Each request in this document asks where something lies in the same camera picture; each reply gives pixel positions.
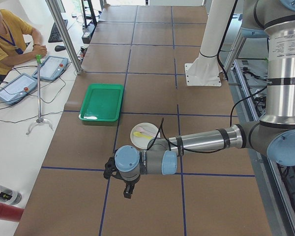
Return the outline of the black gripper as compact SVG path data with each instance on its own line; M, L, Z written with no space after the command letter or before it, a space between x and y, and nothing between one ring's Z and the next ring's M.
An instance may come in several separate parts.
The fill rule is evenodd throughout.
M135 184L137 182L139 182L139 179L137 178L137 179L132 180L132 181L125 180L124 182L125 182L125 189L123 191L123 195L124 195L125 198L131 199L133 190L135 188Z

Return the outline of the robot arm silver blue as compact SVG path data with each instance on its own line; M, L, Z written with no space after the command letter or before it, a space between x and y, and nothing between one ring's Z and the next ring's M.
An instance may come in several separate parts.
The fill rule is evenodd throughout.
M105 164L104 178L124 181L124 197L131 198L141 175L174 174L186 152L251 148L280 165L295 166L295 0L246 0L242 27L269 38L265 114L228 128L154 138L145 150L120 147Z

